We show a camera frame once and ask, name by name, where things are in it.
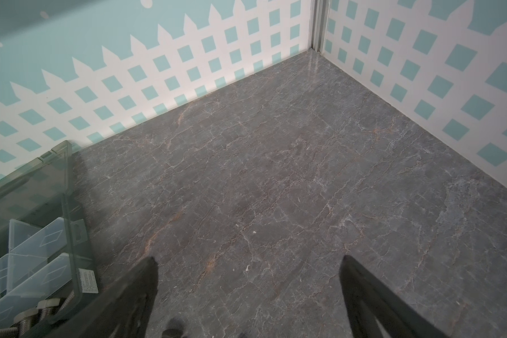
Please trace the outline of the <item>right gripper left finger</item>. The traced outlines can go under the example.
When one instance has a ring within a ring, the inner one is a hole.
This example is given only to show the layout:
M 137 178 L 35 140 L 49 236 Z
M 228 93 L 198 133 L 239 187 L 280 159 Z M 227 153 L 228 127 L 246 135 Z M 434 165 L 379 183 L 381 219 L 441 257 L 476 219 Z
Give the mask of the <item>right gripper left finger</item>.
M 158 263 L 142 259 L 49 337 L 144 337 L 158 291 Z

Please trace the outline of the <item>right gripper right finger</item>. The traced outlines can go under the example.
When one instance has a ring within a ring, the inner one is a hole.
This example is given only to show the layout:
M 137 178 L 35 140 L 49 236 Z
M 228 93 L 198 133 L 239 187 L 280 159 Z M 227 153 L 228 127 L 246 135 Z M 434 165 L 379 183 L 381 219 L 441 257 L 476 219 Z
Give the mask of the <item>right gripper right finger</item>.
M 446 337 L 385 284 L 346 255 L 339 267 L 339 281 L 354 337 Z

